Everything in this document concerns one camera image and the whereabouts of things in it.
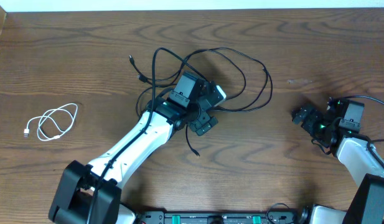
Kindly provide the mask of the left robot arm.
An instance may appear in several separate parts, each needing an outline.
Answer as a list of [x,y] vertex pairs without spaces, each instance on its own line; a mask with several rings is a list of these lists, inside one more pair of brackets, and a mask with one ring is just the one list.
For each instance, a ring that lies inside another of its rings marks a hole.
[[216,125],[208,111],[226,100],[215,82],[184,72],[174,88],[153,94],[135,127],[111,149],[63,171],[48,218],[54,223],[135,223],[121,191],[138,167],[173,134],[188,126],[201,136]]

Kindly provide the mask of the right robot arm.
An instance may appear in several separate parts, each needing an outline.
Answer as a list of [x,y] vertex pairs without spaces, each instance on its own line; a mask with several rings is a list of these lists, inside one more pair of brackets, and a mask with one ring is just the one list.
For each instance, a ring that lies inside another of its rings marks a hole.
[[358,190],[347,211],[315,204],[305,208],[299,223],[382,223],[384,160],[375,141],[360,134],[365,105],[359,95],[330,98],[324,113],[306,104],[292,112],[292,121],[311,136],[313,145],[343,164]]

